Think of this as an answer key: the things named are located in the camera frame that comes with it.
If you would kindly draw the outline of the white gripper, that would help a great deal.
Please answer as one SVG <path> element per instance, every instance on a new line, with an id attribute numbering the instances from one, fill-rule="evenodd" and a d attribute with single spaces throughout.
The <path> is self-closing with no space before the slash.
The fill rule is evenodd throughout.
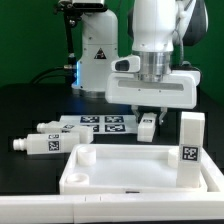
<path id="1" fill-rule="evenodd" d="M 146 82 L 131 73 L 112 73 L 107 82 L 105 98 L 109 103 L 132 105 L 136 122 L 141 121 L 139 106 L 160 107 L 159 125 L 168 108 L 192 109 L 197 103 L 199 71 L 173 70 L 160 82 Z"/>

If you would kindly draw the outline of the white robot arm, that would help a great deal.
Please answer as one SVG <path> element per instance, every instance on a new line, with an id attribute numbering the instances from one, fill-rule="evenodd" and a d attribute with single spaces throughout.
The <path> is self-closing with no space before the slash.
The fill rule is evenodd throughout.
<path id="1" fill-rule="evenodd" d="M 140 106 L 162 114 L 196 106 L 201 74 L 184 61 L 173 69 L 171 55 L 176 45 L 192 46 L 206 34 L 204 0 L 134 0 L 127 17 L 132 52 L 126 57 L 117 54 L 118 20 L 105 0 L 71 0 L 71 6 L 84 25 L 75 93 L 130 105 L 134 113 Z"/>

